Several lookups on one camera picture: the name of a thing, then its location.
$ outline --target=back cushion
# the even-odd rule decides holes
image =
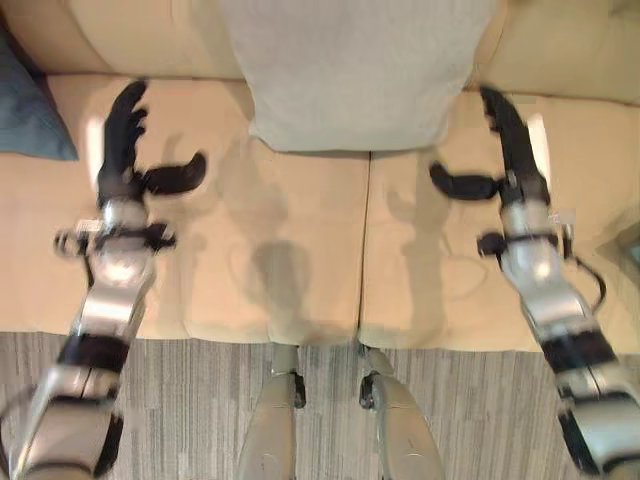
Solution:
[[[47,73],[242,78],[215,0],[0,0]]]

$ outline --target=gray pillow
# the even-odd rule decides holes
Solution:
[[[0,152],[77,160],[55,109],[11,52],[0,30]]]

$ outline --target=floor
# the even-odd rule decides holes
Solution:
[[[2,403],[37,380],[62,340],[0,334]],[[125,431],[109,479],[233,478],[270,354],[264,345],[135,343],[119,397]],[[300,357],[307,407],[297,414],[298,479],[378,479],[373,414],[357,401],[363,365],[355,348],[303,348]],[[579,478],[540,354],[432,350],[390,358],[423,408],[448,480]],[[639,356],[624,362],[640,377]]]

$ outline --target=seat cushion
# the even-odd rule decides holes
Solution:
[[[640,218],[640,111],[606,102],[514,100],[524,117],[543,115],[553,207],[575,207],[576,251],[608,281],[598,315],[603,330],[618,351],[637,352],[638,285],[624,274],[627,254],[612,254],[609,246]],[[360,340],[387,348],[537,350],[517,293],[495,260],[476,252],[477,236],[501,228],[499,201],[450,202],[429,178],[434,159],[454,172],[503,170],[500,142],[477,93],[460,95],[440,148],[373,154]],[[597,298],[588,275],[574,268],[567,275],[588,300]]]
[[[77,164],[2,155],[5,219],[0,329],[66,333],[85,291],[80,262],[51,250],[56,229],[95,215],[85,127],[128,79],[53,76],[48,84],[79,146]],[[339,343],[355,334],[368,154],[283,155],[249,137],[244,82],[152,80],[143,98],[141,166],[202,149],[204,183],[152,198],[178,245],[156,257],[140,334],[228,342]]]

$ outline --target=black cable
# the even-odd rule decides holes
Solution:
[[[18,392],[11,400],[9,400],[9,403],[4,406],[2,412],[0,412],[0,470],[2,470],[2,473],[4,473],[7,478],[9,478],[9,457],[7,456],[7,451],[4,448],[4,442],[2,441],[2,425],[9,416],[11,410],[25,400],[30,400],[35,391],[36,387],[32,385]]]
[[[574,255],[571,258],[573,258],[576,261],[576,265],[579,268],[586,270],[593,278],[596,279],[596,282],[598,282],[598,288],[600,289],[600,297],[591,306],[591,310],[595,313],[602,306],[602,303],[604,302],[604,299],[607,296],[607,284],[604,281],[604,278],[602,278],[602,275],[600,275],[597,271],[595,271],[593,267],[590,267],[587,263],[585,263],[580,257],[578,257],[577,255]]]

